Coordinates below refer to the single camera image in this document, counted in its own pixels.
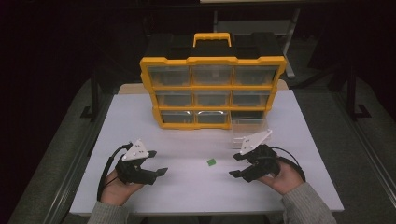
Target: plastic drawer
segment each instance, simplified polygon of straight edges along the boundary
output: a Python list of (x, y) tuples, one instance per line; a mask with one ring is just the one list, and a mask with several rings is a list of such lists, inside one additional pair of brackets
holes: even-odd
[(191, 67), (195, 85), (229, 85), (233, 67), (230, 65), (195, 65)]
[(188, 66), (148, 66), (153, 86), (190, 86)]
[(195, 116), (198, 123), (226, 123), (227, 115), (227, 111), (195, 111)]
[(233, 148), (241, 148), (246, 136), (268, 129), (266, 119), (232, 119)]
[(236, 66), (234, 85), (270, 85), (273, 83), (277, 66)]
[(191, 91), (155, 91), (158, 105), (190, 106)]
[(233, 91), (233, 106), (265, 106), (269, 91)]
[(161, 111), (164, 123), (194, 123), (194, 115), (192, 111)]
[(231, 120), (261, 120), (264, 118), (264, 111), (231, 111)]
[(228, 105), (230, 91), (194, 91), (194, 99), (200, 106)]

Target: human hand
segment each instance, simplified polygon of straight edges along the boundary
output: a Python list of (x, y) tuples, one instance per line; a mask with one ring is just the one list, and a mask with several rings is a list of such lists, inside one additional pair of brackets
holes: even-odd
[(280, 166), (280, 172), (277, 176), (273, 174), (271, 174), (272, 177), (265, 175), (257, 180), (268, 185), (281, 195), (287, 194), (292, 189), (295, 189), (304, 183), (299, 173), (294, 170), (293, 167), (283, 161), (279, 161), (278, 164)]
[(124, 184), (117, 178), (117, 171), (113, 170), (105, 181), (105, 188), (102, 192), (101, 202), (122, 206), (129, 197), (143, 188), (143, 184)]

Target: sweater sleeve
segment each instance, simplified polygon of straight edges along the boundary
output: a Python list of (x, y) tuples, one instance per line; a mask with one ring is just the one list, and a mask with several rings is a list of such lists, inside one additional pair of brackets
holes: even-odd
[(285, 194), (282, 202), (285, 205), (285, 223), (336, 223), (329, 207), (308, 183)]
[(125, 207), (96, 202), (88, 223), (123, 224), (127, 218), (128, 210)]

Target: dark background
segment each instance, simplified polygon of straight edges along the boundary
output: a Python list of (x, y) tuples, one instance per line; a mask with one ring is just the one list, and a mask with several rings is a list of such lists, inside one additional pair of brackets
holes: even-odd
[[(197, 1), (167, 1), (172, 3)], [(115, 10), (134, 1), (1, 1), (1, 219), (7, 222), (81, 85), (92, 73), (104, 91), (139, 82), (152, 33), (211, 32), (209, 9)], [(359, 3), (302, 7), (294, 38), (314, 36), (311, 66), (343, 61), (396, 119), (392, 7)], [(290, 17), (291, 7), (224, 9), (221, 20)]]

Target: gray floor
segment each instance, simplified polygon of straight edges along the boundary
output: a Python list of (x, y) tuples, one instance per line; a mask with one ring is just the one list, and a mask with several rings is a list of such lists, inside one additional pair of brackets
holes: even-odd
[[(288, 57), (296, 78), (283, 77), (290, 86), (318, 72), (306, 67), (315, 44), (315, 39), (291, 42)], [(344, 212), (334, 213), (334, 216), (338, 223), (394, 223), (395, 206), (379, 181), (356, 129), (364, 133), (389, 175), (396, 179), (396, 151), (393, 150), (396, 148), (396, 124), (375, 99), (370, 87), (361, 80), (358, 80), (357, 104), (365, 105), (372, 118), (351, 122), (344, 110), (345, 92), (332, 93), (326, 88), (330, 78), (325, 77), (294, 92), (345, 207)], [(90, 147), (100, 131), (111, 96), (102, 95), (101, 99), (102, 115), (99, 119), (95, 122), (81, 119), (82, 110), (91, 102), (90, 83), (81, 87), (10, 223), (87, 221), (86, 217), (67, 214), (67, 210), (73, 201), (89, 159)], [(65, 183), (68, 176), (72, 180)], [(272, 214), (270, 219), (272, 223), (277, 223), (281, 216)]]

